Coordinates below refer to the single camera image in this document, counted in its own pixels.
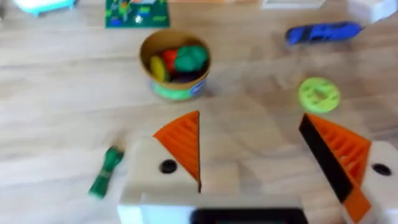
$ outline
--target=black rubber pad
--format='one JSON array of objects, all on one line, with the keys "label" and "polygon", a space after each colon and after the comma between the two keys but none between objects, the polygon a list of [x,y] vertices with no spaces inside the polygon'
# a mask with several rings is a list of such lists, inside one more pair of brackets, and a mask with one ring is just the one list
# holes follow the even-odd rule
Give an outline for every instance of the black rubber pad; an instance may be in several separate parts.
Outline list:
[{"label": "black rubber pad", "polygon": [[343,203],[353,189],[353,185],[349,181],[344,169],[306,114],[303,117],[299,130],[311,149],[312,154],[317,159],[323,173],[326,175],[338,200],[340,203]]}]

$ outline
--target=blue toy car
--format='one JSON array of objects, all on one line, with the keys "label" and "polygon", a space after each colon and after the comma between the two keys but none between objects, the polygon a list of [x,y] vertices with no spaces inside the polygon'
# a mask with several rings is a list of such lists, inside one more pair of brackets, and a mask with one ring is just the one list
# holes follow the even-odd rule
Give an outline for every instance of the blue toy car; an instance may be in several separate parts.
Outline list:
[{"label": "blue toy car", "polygon": [[290,28],[285,34],[285,39],[290,45],[348,40],[359,34],[361,30],[360,24],[351,21],[312,24]]}]

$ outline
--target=green toy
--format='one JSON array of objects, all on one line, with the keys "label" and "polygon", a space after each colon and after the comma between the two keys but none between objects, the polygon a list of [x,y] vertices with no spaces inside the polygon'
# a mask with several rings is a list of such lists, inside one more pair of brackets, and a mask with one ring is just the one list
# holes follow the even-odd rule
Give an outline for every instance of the green toy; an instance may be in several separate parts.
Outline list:
[{"label": "green toy", "polygon": [[309,78],[298,89],[298,97],[302,106],[314,113],[326,113],[340,104],[340,91],[329,80]]},{"label": "green toy", "polygon": [[200,70],[209,59],[209,55],[202,46],[180,47],[174,61],[175,70],[178,72],[193,72]]},{"label": "green toy", "polygon": [[117,147],[110,147],[105,153],[105,161],[94,184],[88,193],[102,199],[106,195],[109,180],[111,179],[114,168],[122,161],[124,152]]},{"label": "green toy", "polygon": [[169,10],[164,0],[106,0],[106,28],[169,27]]}]

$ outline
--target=green toy food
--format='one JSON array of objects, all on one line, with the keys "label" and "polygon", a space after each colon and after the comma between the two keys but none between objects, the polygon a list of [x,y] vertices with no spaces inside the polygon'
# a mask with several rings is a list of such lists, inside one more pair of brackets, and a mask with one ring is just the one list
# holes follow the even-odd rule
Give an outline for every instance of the green toy food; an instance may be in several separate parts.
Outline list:
[{"label": "green toy food", "polygon": [[112,146],[105,153],[105,161],[88,193],[102,199],[106,195],[114,168],[122,161],[124,152]]},{"label": "green toy food", "polygon": [[200,70],[209,59],[208,52],[202,46],[180,47],[174,61],[175,70],[178,72],[193,72]]},{"label": "green toy food", "polygon": [[340,103],[340,91],[329,80],[309,78],[298,89],[302,106],[314,113],[326,113],[335,109]]}]

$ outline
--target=toy food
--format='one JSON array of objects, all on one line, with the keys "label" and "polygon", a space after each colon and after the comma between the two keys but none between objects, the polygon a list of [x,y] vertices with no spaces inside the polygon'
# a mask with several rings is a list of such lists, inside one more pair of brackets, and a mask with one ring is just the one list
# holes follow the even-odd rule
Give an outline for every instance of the toy food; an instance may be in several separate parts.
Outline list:
[{"label": "toy food", "polygon": [[209,55],[202,46],[183,46],[178,50],[174,66],[178,72],[192,72],[200,70],[208,60]]},{"label": "toy food", "polygon": [[156,80],[160,82],[168,81],[170,79],[163,60],[159,56],[152,56],[150,58],[150,70]]},{"label": "toy food", "polygon": [[169,72],[174,72],[175,71],[174,61],[177,58],[177,54],[178,54],[178,50],[177,49],[166,50],[162,54],[163,61],[165,62],[166,67],[169,70]]}]

